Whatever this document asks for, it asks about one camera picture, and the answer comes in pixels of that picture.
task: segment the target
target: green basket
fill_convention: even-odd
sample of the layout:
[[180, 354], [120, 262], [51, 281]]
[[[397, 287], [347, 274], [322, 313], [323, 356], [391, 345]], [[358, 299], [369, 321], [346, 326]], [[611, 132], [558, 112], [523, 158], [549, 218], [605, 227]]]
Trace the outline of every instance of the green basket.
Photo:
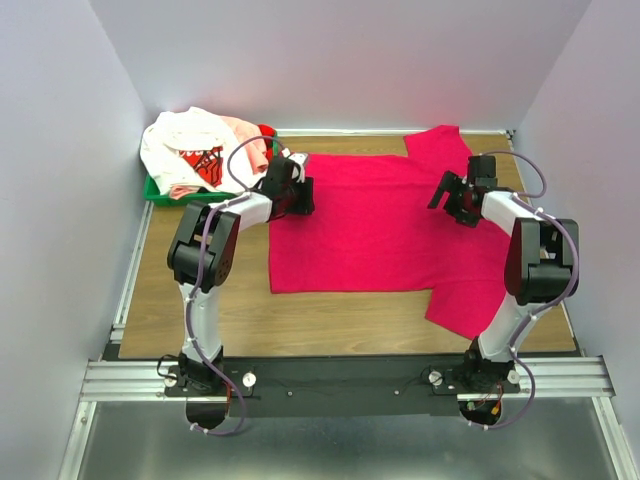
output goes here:
[[[274, 143], [273, 154], [276, 155], [278, 151], [278, 144]], [[147, 174], [147, 178], [144, 181], [143, 193], [145, 200], [153, 202], [159, 207], [179, 207], [182, 205], [186, 205], [189, 202], [193, 202], [194, 200], [198, 200], [204, 203], [218, 203], [236, 196], [233, 193], [224, 192], [191, 193], [175, 200], [169, 197], [169, 195], [160, 195], [160, 190], [158, 190], [156, 182], [153, 180], [153, 178], [151, 178], [149, 174]]]

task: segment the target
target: screw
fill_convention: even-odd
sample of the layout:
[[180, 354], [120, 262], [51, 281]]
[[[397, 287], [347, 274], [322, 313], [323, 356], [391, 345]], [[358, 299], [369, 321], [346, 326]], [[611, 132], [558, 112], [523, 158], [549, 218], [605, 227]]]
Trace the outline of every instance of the screw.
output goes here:
[[176, 378], [165, 377], [164, 379], [164, 386], [168, 388], [175, 387], [177, 383], [178, 380]]
[[442, 374], [436, 370], [429, 374], [429, 383], [436, 387], [442, 383]]
[[247, 388], [251, 388], [256, 384], [256, 380], [256, 376], [253, 372], [247, 372], [242, 377], [242, 384]]
[[510, 370], [509, 374], [507, 375], [507, 380], [509, 381], [509, 383], [517, 385], [520, 382], [520, 374], [515, 370]]

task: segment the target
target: wooden surface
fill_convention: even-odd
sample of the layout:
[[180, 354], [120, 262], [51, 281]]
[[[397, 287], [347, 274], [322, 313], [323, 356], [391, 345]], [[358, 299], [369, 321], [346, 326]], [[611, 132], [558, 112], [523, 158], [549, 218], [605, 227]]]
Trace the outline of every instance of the wooden surface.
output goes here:
[[[504, 136], [470, 135], [475, 153], [509, 149]], [[289, 137], [293, 151], [406, 155], [402, 137]], [[515, 162], [498, 157], [500, 184], [522, 189]], [[129, 310], [121, 358], [177, 354], [183, 341], [182, 299], [167, 268], [169, 245], [182, 208], [154, 208]], [[268, 228], [244, 231], [221, 295], [225, 355], [348, 355], [462, 352], [466, 338], [424, 319], [429, 291], [272, 295], [267, 269]], [[539, 320], [525, 351], [573, 350], [560, 308]]]

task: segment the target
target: gray wall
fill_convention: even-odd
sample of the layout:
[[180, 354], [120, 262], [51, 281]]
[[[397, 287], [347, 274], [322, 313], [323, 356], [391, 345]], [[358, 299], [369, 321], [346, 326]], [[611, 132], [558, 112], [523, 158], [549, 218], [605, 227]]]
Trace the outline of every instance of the gray wall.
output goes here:
[[56, 478], [141, 213], [144, 107], [84, 0], [0, 15], [0, 478]]
[[[640, 3], [594, 0], [516, 134], [549, 175], [543, 206], [580, 223], [577, 338], [603, 354], [640, 460]], [[526, 182], [537, 188], [527, 175]]]
[[90, 0], [145, 105], [282, 128], [520, 123], [589, 0]]

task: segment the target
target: t-shirt sleeve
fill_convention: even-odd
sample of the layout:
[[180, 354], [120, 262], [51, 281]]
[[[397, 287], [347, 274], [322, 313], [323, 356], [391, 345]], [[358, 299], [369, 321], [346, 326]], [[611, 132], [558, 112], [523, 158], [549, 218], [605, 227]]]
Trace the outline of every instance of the t-shirt sleeve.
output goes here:
[[501, 282], [441, 283], [431, 292], [426, 318], [447, 330], [472, 339], [491, 324], [506, 290]]

